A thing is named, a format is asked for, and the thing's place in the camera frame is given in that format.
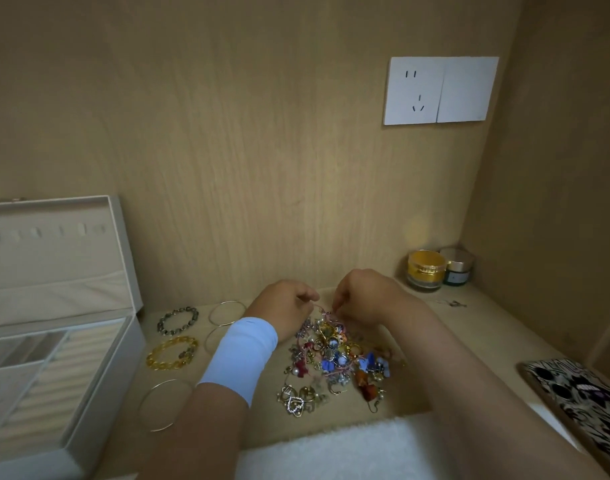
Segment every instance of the jar label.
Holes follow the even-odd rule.
[[[448,271],[447,278],[445,281],[447,283],[467,283],[469,278],[469,271],[467,273],[455,273],[454,271]]]

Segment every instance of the dark beaded bracelet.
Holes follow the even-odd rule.
[[[189,320],[189,322],[187,322],[181,328],[177,328],[175,330],[167,330],[165,328],[165,320],[167,320],[170,317],[173,317],[174,315],[178,315],[179,313],[185,313],[185,312],[191,312],[192,313],[192,318]],[[178,335],[179,333],[184,332],[189,327],[191,327],[194,323],[196,323],[196,320],[198,320],[198,310],[195,307],[193,307],[193,306],[186,306],[184,308],[179,308],[177,310],[172,310],[170,313],[166,313],[158,321],[158,325],[156,327],[156,330],[161,335]]]

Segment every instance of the silver jar lid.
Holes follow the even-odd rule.
[[[441,254],[447,259],[447,269],[457,273],[465,273],[474,265],[474,256],[467,251],[456,248],[441,249]]]

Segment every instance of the yellow beaded bracelet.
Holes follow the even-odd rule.
[[[160,354],[166,348],[169,348],[173,345],[179,344],[181,342],[186,342],[189,344],[189,347],[178,354],[178,359],[173,362],[157,362],[156,356]],[[155,371],[168,371],[170,369],[180,369],[181,367],[187,365],[194,358],[194,352],[198,348],[198,340],[193,337],[174,337],[173,339],[169,339],[166,342],[163,342],[161,345],[157,345],[154,347],[154,350],[147,355],[145,359],[145,364],[150,369],[154,369]]]

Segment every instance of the patterned phone case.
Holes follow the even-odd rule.
[[[610,386],[570,359],[523,362],[517,368],[610,475]]]

